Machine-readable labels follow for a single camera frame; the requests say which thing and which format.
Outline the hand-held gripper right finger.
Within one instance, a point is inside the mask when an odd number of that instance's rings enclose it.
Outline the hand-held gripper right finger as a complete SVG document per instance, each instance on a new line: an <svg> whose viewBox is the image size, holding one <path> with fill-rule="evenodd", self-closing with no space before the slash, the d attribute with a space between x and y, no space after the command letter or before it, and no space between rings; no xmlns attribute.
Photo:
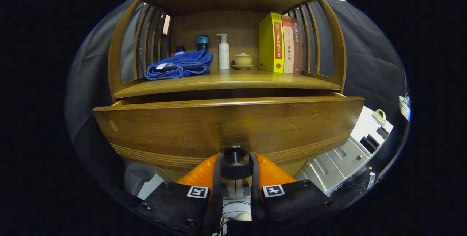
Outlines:
<svg viewBox="0 0 467 236"><path fill-rule="evenodd" d="M252 165L252 231L257 235L293 235L327 219L334 203L312 181L295 181L255 152Z"/></svg>

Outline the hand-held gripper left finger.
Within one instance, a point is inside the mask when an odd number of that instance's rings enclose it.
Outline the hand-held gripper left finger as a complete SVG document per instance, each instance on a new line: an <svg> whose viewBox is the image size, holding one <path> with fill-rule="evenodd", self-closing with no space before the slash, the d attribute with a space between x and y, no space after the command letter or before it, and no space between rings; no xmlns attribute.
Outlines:
<svg viewBox="0 0 467 236"><path fill-rule="evenodd" d="M223 218L221 165L218 153L200 163L178 183L162 182L135 211L178 236L218 233Z"/></svg>

